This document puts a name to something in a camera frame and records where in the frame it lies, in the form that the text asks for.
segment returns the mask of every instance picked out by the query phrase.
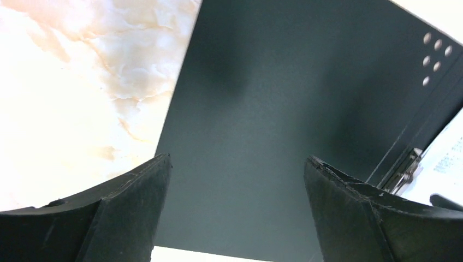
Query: paper sheet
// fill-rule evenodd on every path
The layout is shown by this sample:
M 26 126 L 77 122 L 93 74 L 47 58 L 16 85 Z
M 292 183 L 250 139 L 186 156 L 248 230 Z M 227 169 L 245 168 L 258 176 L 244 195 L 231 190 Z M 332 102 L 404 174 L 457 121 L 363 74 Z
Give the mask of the paper sheet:
M 414 181 L 401 197 L 431 205 L 432 194 L 463 205 L 463 109 L 425 150 Z

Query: white marble countertop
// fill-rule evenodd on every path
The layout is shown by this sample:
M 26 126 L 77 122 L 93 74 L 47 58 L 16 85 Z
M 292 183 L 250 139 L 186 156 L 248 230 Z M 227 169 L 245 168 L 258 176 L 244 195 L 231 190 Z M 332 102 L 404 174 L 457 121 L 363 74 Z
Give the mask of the white marble countertop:
M 0 1 L 0 211 L 43 206 L 153 156 L 200 1 Z M 463 42 L 463 1 L 393 2 Z

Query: white paper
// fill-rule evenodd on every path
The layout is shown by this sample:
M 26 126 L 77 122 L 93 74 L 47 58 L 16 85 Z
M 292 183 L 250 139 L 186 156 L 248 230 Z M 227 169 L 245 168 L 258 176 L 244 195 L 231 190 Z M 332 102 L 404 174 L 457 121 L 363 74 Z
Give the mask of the white paper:
M 426 149 L 413 176 L 401 197 L 431 205 L 429 197 L 439 194 L 463 205 L 463 109 Z
M 208 253 L 200 253 L 194 251 L 187 251 L 181 249 L 173 249 L 166 247 L 155 247 L 151 253 L 151 261 L 159 262 L 178 262 L 178 261 L 187 261 L 187 262 L 264 262 L 260 260 L 244 259 L 244 258 L 234 258 L 226 257 L 223 255 L 213 255 Z

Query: ring binder mechanism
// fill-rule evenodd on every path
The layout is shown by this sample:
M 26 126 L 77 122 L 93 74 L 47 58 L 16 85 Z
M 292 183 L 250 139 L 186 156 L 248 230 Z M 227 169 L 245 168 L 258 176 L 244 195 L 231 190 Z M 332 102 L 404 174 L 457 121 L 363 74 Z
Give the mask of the ring binder mechanism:
M 382 190 L 400 195 L 413 182 L 413 174 L 419 167 L 423 150 L 414 148 L 397 168 L 396 172 L 381 188 Z

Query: punched hole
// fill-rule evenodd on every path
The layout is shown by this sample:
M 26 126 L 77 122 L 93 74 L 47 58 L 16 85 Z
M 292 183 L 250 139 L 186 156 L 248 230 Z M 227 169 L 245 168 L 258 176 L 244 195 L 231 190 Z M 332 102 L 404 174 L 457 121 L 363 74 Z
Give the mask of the punched hole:
M 431 56 L 426 56 L 423 59 L 423 67 L 426 67 L 429 63 L 431 63 Z
M 451 53 L 452 53 L 452 46 L 449 45 L 446 48 L 445 54 L 446 54 L 446 56 L 450 56 Z
M 430 80 L 429 76 L 425 77 L 423 79 L 423 86 L 427 86 L 429 84 L 429 80 Z
M 435 63 L 435 64 L 434 64 L 434 67 L 433 67 L 434 72 L 438 71 L 440 67 L 441 67 L 441 63 L 440 63 L 440 62 Z
M 424 35 L 424 38 L 423 38 L 423 43 L 425 45 L 427 45 L 429 42 L 431 42 L 431 38 L 432 38 L 432 35 L 431 33 L 427 33 Z
M 440 48 L 442 47 L 442 40 L 438 40 L 436 41 L 436 43 L 434 44 L 434 50 L 439 50 Z

